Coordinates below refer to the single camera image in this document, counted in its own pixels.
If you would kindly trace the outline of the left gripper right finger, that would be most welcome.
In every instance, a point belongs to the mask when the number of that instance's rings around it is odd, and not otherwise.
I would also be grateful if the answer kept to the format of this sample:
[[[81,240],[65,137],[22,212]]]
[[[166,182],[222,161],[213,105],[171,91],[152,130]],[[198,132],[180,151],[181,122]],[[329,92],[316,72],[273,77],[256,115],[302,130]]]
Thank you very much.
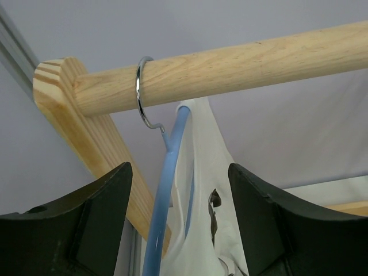
[[[367,218],[298,198],[228,168],[250,275],[366,275]]]

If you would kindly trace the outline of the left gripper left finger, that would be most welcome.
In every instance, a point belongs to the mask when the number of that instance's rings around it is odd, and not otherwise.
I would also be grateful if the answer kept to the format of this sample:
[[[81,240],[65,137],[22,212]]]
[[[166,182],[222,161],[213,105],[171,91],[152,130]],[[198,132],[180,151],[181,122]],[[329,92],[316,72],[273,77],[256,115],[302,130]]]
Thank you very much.
[[[122,163],[80,189],[1,216],[1,275],[113,275],[132,186]]]

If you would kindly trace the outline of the white t shirt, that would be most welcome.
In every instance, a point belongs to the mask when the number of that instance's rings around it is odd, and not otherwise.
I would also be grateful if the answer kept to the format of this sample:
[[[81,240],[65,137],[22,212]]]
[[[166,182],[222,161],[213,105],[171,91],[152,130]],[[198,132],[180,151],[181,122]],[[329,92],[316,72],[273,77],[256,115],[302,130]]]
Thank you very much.
[[[182,101],[182,136],[169,211],[171,240],[161,275],[247,275],[233,204],[228,152],[206,97]]]

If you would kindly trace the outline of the blue white hanger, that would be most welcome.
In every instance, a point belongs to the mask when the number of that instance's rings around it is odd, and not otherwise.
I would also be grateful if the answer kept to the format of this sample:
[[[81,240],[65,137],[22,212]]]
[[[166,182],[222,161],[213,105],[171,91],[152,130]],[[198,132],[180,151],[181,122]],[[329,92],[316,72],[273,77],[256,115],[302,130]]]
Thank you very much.
[[[162,135],[166,155],[163,162],[160,179],[155,194],[154,209],[149,226],[149,234],[143,262],[143,276],[160,274],[161,258],[164,238],[166,234],[167,215],[171,200],[171,191],[177,167],[177,160],[185,126],[189,118],[190,109],[181,106],[178,110],[173,130],[168,134],[161,123],[153,124],[149,121],[143,105],[143,70],[147,62],[153,61],[150,56],[141,58],[137,65],[135,76],[136,102],[140,117],[149,129],[159,129]]]

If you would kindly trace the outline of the wooden clothes rack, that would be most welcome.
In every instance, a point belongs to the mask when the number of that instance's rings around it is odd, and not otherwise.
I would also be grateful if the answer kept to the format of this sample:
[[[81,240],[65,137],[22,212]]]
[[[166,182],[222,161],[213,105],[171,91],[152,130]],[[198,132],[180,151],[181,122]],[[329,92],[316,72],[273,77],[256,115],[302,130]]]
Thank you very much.
[[[89,74],[75,57],[40,63],[33,98],[95,176],[133,157],[111,114],[367,68],[367,21]]]

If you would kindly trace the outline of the left aluminium frame post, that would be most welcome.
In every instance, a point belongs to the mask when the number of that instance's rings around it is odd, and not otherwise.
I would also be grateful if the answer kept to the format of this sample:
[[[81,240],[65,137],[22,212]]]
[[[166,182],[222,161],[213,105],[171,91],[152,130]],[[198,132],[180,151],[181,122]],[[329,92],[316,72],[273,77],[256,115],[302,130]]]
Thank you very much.
[[[1,64],[34,101],[33,76],[39,60],[4,7],[1,7]]]

